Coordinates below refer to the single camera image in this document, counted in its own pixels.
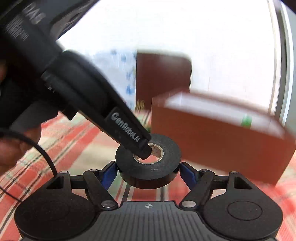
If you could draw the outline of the person left hand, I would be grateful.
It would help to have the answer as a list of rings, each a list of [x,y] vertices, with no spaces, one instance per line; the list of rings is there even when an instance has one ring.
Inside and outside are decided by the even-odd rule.
[[[38,143],[41,138],[42,128],[39,125],[24,132],[24,135],[34,142]],[[1,138],[1,175],[13,168],[17,161],[25,155],[25,153],[32,148],[31,145],[15,138]]]

